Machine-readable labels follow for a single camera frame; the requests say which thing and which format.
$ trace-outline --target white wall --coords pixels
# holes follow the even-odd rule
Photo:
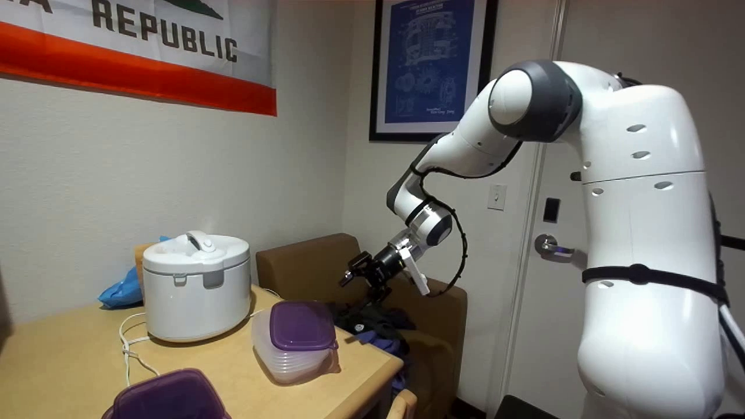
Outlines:
[[[277,120],[0,79],[12,321],[93,304],[159,236],[206,229],[262,250],[337,232],[349,30],[342,3],[277,3]]]
[[[495,72],[516,60],[548,59],[555,41],[556,0],[500,0]],[[361,239],[371,251],[385,248],[400,229],[387,206],[390,186],[403,174],[424,145],[368,141],[374,77],[375,0],[356,0],[354,57],[349,88],[349,141],[344,174],[344,232]],[[469,236],[469,266],[461,286],[469,291],[469,329],[460,393],[485,407],[498,403],[506,360],[513,337],[518,277],[524,261],[524,233],[536,149],[524,147],[509,171],[490,180],[461,181],[434,174],[428,188],[449,204]],[[486,211],[491,185],[509,186],[506,213]],[[460,269],[457,236],[421,258],[421,270],[449,280]]]

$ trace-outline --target table surface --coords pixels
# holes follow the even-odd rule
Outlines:
[[[252,313],[279,299],[252,289]],[[9,336],[0,351],[3,417],[99,419],[126,389],[120,326],[141,310],[72,310]],[[148,336],[145,320],[126,336]],[[303,384],[275,384],[262,369],[252,321],[202,344],[137,343],[135,351],[159,372],[198,369],[207,375],[234,419],[243,417],[353,417],[398,372],[400,360],[337,334],[337,369]],[[131,377],[154,377],[131,362]]]

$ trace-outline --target purple container lid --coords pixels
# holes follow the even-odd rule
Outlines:
[[[336,347],[332,314],[316,304],[277,304],[270,313],[273,344],[283,351],[321,351]]]

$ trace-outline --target door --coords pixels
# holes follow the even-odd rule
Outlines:
[[[745,99],[744,83],[738,83],[745,74],[745,55],[738,48],[726,48],[729,41],[745,41],[745,28],[738,23],[744,15],[745,3],[738,0],[569,0],[560,55],[561,60],[679,88],[695,113],[709,155],[709,181],[724,211],[738,208],[744,201],[741,186],[729,177],[736,171],[738,180],[745,174],[741,171],[745,158],[741,121],[745,113],[734,113],[744,110],[736,100]],[[509,382],[509,393],[561,419],[583,417],[585,403],[577,377],[585,286],[577,266],[583,266],[583,251],[588,251],[588,219],[583,186],[570,180],[580,171],[580,155],[570,143],[546,147],[530,240],[553,236],[560,248],[577,250],[577,258],[546,261],[536,250],[532,251]],[[729,163],[729,172],[712,165],[719,161]],[[734,305],[745,305],[744,293],[736,293],[736,289],[729,289],[729,293],[736,301]],[[736,314],[741,310],[738,321],[745,326],[745,310],[734,310]],[[744,382],[741,369],[729,362],[724,407],[745,410]]]

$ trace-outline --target food container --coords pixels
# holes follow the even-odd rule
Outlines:
[[[336,329],[323,305],[277,304],[255,314],[252,323],[257,356],[279,384],[316,377],[336,351]]]
[[[186,233],[145,251],[149,336],[198,343],[248,320],[250,245],[228,236]]]

